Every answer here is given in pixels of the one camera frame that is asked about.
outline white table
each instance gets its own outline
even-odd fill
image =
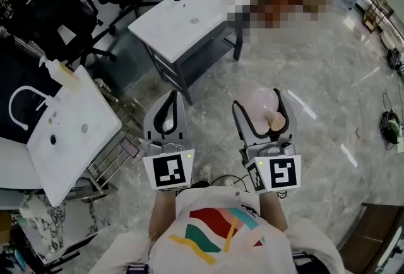
[[[27,143],[36,173],[52,206],[58,206],[122,123],[83,66],[74,72],[80,89],[63,86],[60,106],[48,107]],[[51,143],[54,135],[56,142]]]
[[[129,30],[152,49],[160,76],[192,104],[181,64],[227,24],[229,0],[164,0],[138,17]],[[242,34],[237,33],[234,58],[239,59]]]

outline white countertop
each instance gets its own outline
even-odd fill
[[[228,0],[164,0],[137,18],[129,30],[174,63],[227,20]]]
[[[97,153],[122,126],[86,69],[79,66],[74,75],[81,82],[80,89],[72,92],[62,86],[56,94],[61,105],[45,110],[27,143],[52,206],[61,204]],[[54,145],[51,135],[56,137]]]

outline marble floor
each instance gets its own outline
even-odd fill
[[[254,80],[279,88],[297,118],[302,185],[282,200],[288,221],[307,217],[338,244],[361,202],[404,204],[404,154],[385,149],[378,125],[383,92],[401,116],[398,84],[403,84],[386,64],[376,33],[362,26],[360,13],[335,7],[316,22],[254,33],[239,62],[228,52],[190,87],[194,105],[186,110],[196,149],[194,169],[208,162],[213,178],[246,174],[231,106]],[[150,69],[126,95],[147,110],[171,89]],[[142,161],[124,165],[114,182],[119,191],[95,203],[109,228],[64,266],[65,273],[87,273],[117,234],[133,230],[147,235],[155,193]],[[251,188],[248,178],[246,183]]]

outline person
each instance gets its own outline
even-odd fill
[[[210,186],[211,166],[190,189],[158,192],[149,242],[119,235],[90,274],[345,273],[333,243],[307,219],[288,226],[276,193]]]

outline electrical wire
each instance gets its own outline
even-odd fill
[[[387,93],[386,93],[386,92],[383,92],[382,96],[383,96],[384,111],[387,111],[386,102],[384,102],[384,98],[385,98],[385,97],[387,98],[387,100],[389,100],[389,103],[390,103],[390,111],[393,111],[393,106],[391,105],[391,100],[390,100],[389,96],[387,95]]]
[[[401,102],[401,125],[404,123],[404,114],[403,114],[403,99],[401,97],[401,88],[400,88],[400,81],[398,80],[400,76],[397,73],[397,85],[398,85],[398,94],[400,95],[400,102]]]
[[[210,184],[210,186],[212,186],[215,182],[219,181],[220,179],[223,179],[224,177],[228,177],[228,176],[235,177],[236,179],[238,179],[237,182],[241,181],[241,182],[243,183],[243,185],[244,185],[245,192],[249,193],[249,191],[247,190],[246,183],[242,180],[242,179],[245,178],[247,175],[245,175],[243,178],[238,177],[238,176],[234,176],[234,175],[232,175],[232,174],[224,175],[224,176],[219,176],[217,179],[215,179],[215,180]]]

